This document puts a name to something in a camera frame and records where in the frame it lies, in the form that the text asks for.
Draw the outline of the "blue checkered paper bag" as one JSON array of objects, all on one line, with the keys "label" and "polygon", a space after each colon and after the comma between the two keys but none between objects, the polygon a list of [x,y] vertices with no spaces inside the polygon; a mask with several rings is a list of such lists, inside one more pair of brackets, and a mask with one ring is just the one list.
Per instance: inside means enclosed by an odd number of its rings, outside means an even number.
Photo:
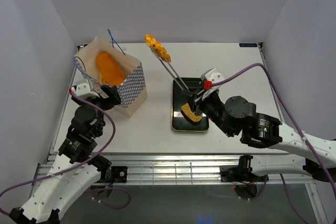
[{"label": "blue checkered paper bag", "polygon": [[80,49],[74,55],[75,66],[85,79],[91,81],[93,90],[103,98],[107,95],[101,87],[106,85],[106,81],[96,63],[96,57],[102,52],[109,54],[124,74],[125,80],[117,85],[121,99],[117,110],[131,117],[148,98],[142,62],[124,53],[118,45],[114,46],[108,40],[98,36]]}]

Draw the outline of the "large orange bread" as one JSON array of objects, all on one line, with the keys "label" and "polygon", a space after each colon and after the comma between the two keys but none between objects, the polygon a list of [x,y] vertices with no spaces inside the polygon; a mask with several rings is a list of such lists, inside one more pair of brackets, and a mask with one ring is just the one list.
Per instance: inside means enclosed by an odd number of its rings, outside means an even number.
[{"label": "large orange bread", "polygon": [[96,65],[100,72],[101,83],[119,86],[125,76],[118,63],[105,51],[96,56]]}]

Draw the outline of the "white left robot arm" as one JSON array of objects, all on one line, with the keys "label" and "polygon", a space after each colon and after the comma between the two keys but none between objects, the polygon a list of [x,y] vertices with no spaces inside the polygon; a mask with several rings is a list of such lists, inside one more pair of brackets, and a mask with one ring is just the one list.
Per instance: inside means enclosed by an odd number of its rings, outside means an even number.
[{"label": "white left robot arm", "polygon": [[71,87],[69,93],[79,106],[68,127],[47,176],[21,206],[8,216],[15,223],[60,223],[68,208],[94,182],[111,177],[111,163],[99,153],[92,155],[96,138],[103,135],[106,111],[121,103],[117,87],[102,85],[102,97],[85,82]]}]

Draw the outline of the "metal tongs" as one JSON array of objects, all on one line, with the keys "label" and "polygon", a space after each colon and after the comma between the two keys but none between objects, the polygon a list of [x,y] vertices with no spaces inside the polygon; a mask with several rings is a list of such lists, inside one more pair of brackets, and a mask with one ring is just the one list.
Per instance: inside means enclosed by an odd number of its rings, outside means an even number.
[{"label": "metal tongs", "polygon": [[155,47],[151,47],[150,49],[153,52],[153,54],[158,58],[158,60],[163,65],[165,70],[169,73],[169,75],[173,78],[173,80],[178,84],[180,89],[182,91],[189,91],[189,88],[186,85],[186,83],[182,80],[182,78],[179,76],[177,71],[171,65],[171,62],[168,59],[169,54],[166,52],[161,52]]}]

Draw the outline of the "twisted orange bread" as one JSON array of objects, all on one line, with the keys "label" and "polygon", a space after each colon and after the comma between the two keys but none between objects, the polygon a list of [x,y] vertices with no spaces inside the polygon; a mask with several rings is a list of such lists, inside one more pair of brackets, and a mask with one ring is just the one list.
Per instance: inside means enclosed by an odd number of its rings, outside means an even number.
[{"label": "twisted orange bread", "polygon": [[171,56],[167,53],[166,49],[158,42],[152,35],[146,34],[145,42],[147,46],[154,52],[154,54],[159,57],[164,62],[171,62]]}]

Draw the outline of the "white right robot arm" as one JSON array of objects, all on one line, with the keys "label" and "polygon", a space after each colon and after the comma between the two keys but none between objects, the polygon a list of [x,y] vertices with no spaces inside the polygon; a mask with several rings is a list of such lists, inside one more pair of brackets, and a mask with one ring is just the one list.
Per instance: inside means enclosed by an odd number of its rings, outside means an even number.
[{"label": "white right robot arm", "polygon": [[258,113],[256,105],[241,96],[222,102],[218,91],[182,91],[191,111],[205,114],[226,136],[286,155],[243,155],[238,166],[222,172],[233,181],[258,179],[269,174],[301,174],[321,182],[335,181],[335,141],[295,130],[279,119]]}]

